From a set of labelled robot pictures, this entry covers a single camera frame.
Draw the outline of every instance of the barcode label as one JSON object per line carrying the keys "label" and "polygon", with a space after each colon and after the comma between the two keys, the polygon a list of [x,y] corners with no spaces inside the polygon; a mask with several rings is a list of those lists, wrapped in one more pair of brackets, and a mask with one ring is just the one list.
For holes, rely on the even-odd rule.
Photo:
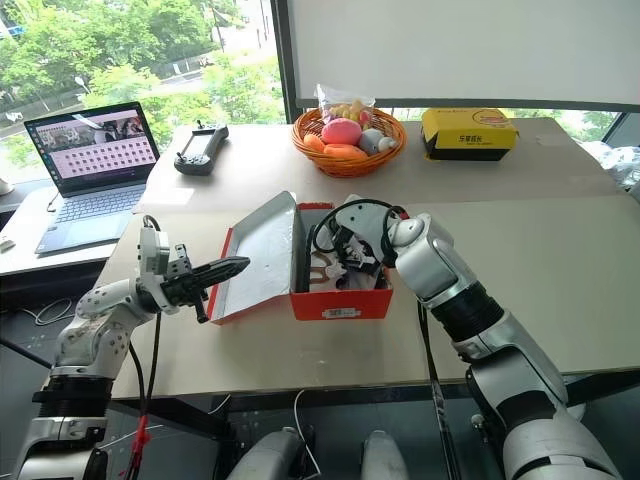
{"label": "barcode label", "polygon": [[362,314],[360,310],[355,308],[329,308],[322,312],[323,318],[353,318]]}

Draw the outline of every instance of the whiteboard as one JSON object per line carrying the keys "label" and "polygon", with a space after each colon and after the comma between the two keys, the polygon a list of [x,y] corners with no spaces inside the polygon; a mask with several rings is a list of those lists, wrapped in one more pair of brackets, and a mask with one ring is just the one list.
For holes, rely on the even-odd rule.
{"label": "whiteboard", "polygon": [[638,0],[287,1],[297,99],[640,105]]}

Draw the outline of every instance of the laptop screen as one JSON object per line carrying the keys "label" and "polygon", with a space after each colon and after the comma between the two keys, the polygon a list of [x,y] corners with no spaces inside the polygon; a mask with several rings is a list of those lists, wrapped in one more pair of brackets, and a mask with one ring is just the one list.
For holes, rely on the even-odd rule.
{"label": "laptop screen", "polygon": [[24,124],[63,196],[144,183],[159,157],[137,102]]}

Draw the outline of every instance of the table top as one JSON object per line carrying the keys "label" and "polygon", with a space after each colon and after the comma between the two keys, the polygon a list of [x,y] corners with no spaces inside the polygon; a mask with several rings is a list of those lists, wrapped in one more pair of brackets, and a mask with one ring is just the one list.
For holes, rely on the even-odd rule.
{"label": "table top", "polygon": [[[46,268],[75,265],[109,258],[115,243],[90,246],[55,255],[37,255],[36,247],[55,213],[47,212],[47,205],[54,198],[56,187],[45,187],[31,192],[2,229],[2,234],[16,245],[0,254],[0,276],[25,273]],[[60,203],[60,197],[52,208]]]}
{"label": "table top", "polygon": [[[640,207],[629,196],[406,205],[432,213],[487,291],[529,330],[565,373],[640,367],[636,338]],[[227,228],[248,211],[160,213],[173,244],[194,265],[217,258]],[[136,215],[98,283],[134,275]],[[396,272],[384,320],[295,320],[281,297],[225,326],[200,325],[192,309],[164,316],[156,394],[275,391],[416,383],[428,378],[413,294]],[[432,348],[444,382],[462,381],[462,363],[430,316]],[[153,323],[132,340],[149,368]],[[114,398],[135,397],[127,359]]]}
{"label": "table top", "polygon": [[173,167],[190,129],[174,142],[147,182],[139,211],[253,210],[283,190],[299,202],[342,203],[350,193],[394,205],[610,195],[615,182],[551,118],[514,119],[516,147],[499,162],[429,161],[419,122],[405,122],[408,142],[390,163],[360,178],[332,178],[296,150],[291,125],[231,125],[211,176]]}

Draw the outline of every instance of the window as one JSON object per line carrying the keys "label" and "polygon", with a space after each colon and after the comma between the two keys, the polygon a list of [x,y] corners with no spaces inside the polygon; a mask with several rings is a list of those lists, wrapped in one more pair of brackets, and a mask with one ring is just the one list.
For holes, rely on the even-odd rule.
{"label": "window", "polygon": [[[398,120],[420,120],[425,108],[394,108]],[[509,118],[551,117],[574,140],[581,142],[600,141],[618,116],[615,112],[592,112],[580,110],[547,110],[532,108],[500,108]]]}
{"label": "window", "polygon": [[22,122],[131,100],[181,124],[284,123],[266,0],[0,2],[0,177],[48,176]]}

